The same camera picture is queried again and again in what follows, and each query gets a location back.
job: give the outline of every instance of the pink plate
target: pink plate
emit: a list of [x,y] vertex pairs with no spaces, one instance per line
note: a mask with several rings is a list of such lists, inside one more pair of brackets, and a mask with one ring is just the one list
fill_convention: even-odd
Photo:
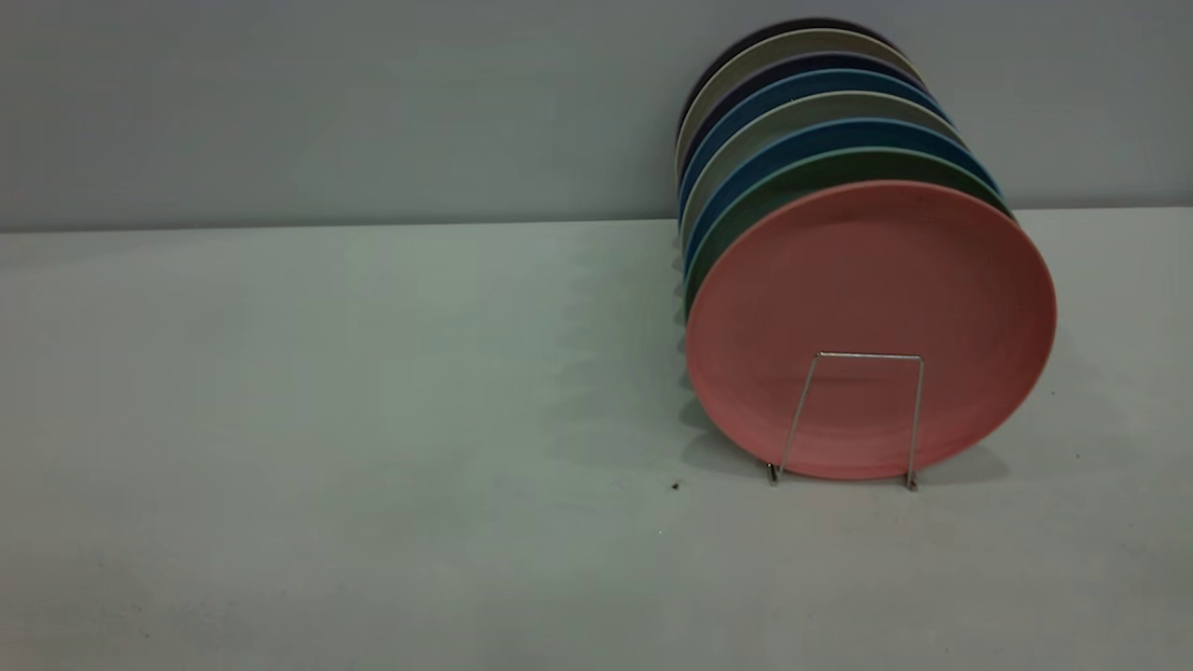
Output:
[[[863,181],[771,213],[717,260],[687,322],[700,404],[779,463],[817,351],[920,355],[916,466],[977,443],[1036,384],[1056,295],[1019,226],[959,191]],[[916,363],[824,358],[787,469],[855,480],[907,470]]]

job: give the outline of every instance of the stack of plates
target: stack of plates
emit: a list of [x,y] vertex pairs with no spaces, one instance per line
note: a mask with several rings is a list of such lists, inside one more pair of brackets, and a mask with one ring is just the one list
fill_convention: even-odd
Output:
[[[779,463],[820,351],[922,357],[921,467],[1034,386],[1056,330],[1047,267],[883,36],[802,19],[737,42],[688,96],[675,173],[692,386],[755,456]],[[787,469],[904,473],[915,388],[914,362],[822,359]]]

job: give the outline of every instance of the wire stand leg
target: wire stand leg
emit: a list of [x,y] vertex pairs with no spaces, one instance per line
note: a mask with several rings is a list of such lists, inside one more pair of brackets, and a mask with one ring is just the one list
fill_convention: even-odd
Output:
[[791,456],[791,447],[796,442],[796,431],[799,427],[799,417],[804,413],[804,401],[808,400],[808,390],[811,389],[812,377],[816,375],[816,363],[822,358],[859,358],[859,359],[886,359],[886,361],[914,361],[919,364],[919,371],[915,381],[915,410],[911,414],[911,447],[908,450],[907,456],[907,480],[904,485],[911,492],[919,491],[920,485],[916,481],[915,475],[915,447],[919,439],[920,429],[920,399],[923,398],[923,357],[919,355],[865,355],[858,352],[816,352],[812,356],[811,364],[808,367],[808,376],[804,378],[804,389],[799,393],[799,402],[796,405],[796,415],[791,420],[791,430],[787,431],[787,443],[783,448],[783,457],[779,461],[779,466],[775,467],[773,463],[766,464],[767,475],[771,480],[771,486],[779,484],[779,479],[783,478],[783,472],[787,467],[787,457]]

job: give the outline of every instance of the beige plate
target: beige plate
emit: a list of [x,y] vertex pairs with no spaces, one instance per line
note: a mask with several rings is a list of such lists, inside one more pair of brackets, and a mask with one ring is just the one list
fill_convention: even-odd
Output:
[[836,91],[818,93],[792,100],[758,117],[746,128],[738,130],[717,153],[696,178],[688,193],[680,220],[681,248],[687,248],[687,239],[692,234],[696,217],[716,193],[717,187],[743,162],[765,149],[768,144],[810,128],[818,123],[842,121],[848,118],[884,118],[914,123],[948,137],[962,147],[965,146],[957,130],[948,122],[937,116],[927,107],[905,100],[897,96],[876,93],[872,91]]
[[700,123],[712,111],[721,98],[733,91],[755,72],[779,61],[816,54],[817,51],[852,51],[878,59],[911,75],[921,84],[923,79],[902,54],[872,37],[848,30],[810,29],[785,32],[759,42],[737,54],[721,67],[700,88],[692,100],[675,141],[675,176],[679,179],[680,164],[687,153],[692,136]]

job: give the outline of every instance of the gray wall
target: gray wall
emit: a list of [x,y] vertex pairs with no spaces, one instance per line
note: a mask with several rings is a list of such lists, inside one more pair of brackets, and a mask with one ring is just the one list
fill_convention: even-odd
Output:
[[667,216],[678,109],[778,19],[913,57],[1015,207],[1193,202],[1185,0],[8,0],[0,227]]

